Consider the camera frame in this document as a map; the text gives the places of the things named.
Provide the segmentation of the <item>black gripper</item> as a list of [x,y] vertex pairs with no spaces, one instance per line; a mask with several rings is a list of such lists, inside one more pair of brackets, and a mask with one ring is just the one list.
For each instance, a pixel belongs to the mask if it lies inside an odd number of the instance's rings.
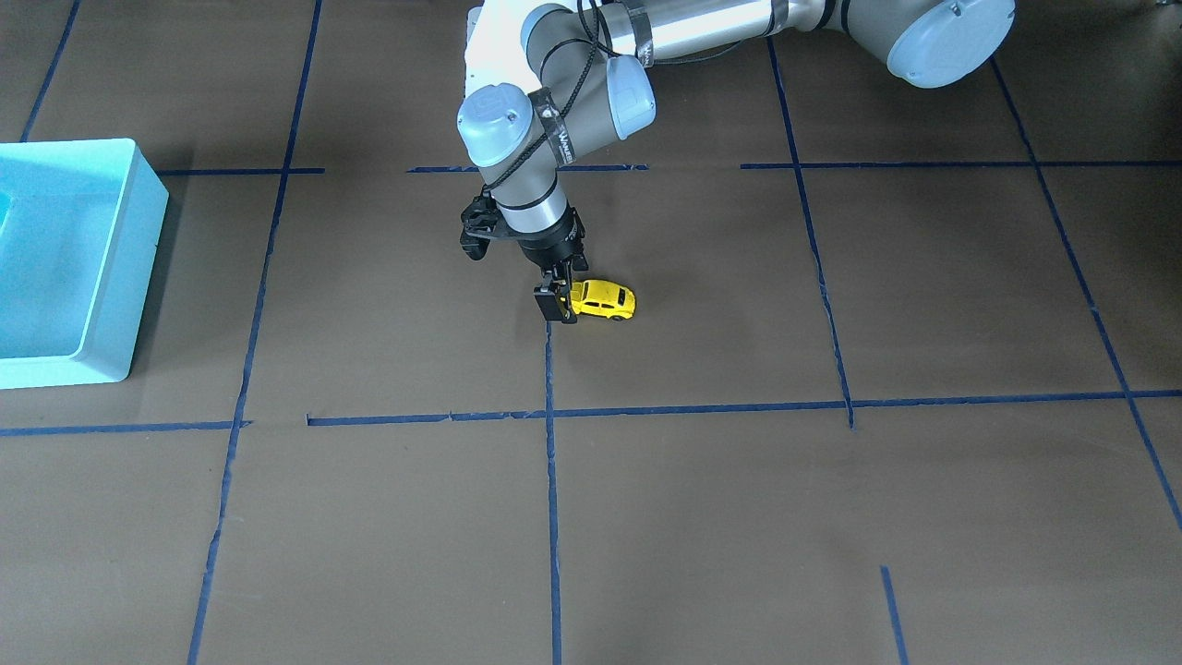
[[587,270],[584,237],[585,227],[574,208],[566,208],[548,230],[517,237],[525,257],[543,270],[533,295],[545,321],[578,321],[573,308],[573,270]]

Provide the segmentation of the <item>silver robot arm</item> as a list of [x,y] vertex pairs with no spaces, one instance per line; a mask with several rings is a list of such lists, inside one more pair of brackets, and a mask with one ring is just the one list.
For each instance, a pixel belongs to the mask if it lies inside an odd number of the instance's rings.
[[509,241],[540,272],[537,307],[573,324],[587,269],[561,168],[656,118],[650,69],[689,65],[784,30],[852,38],[916,89],[980,67],[1017,21],[1013,1],[486,1],[469,11],[456,129],[482,180],[461,248]]

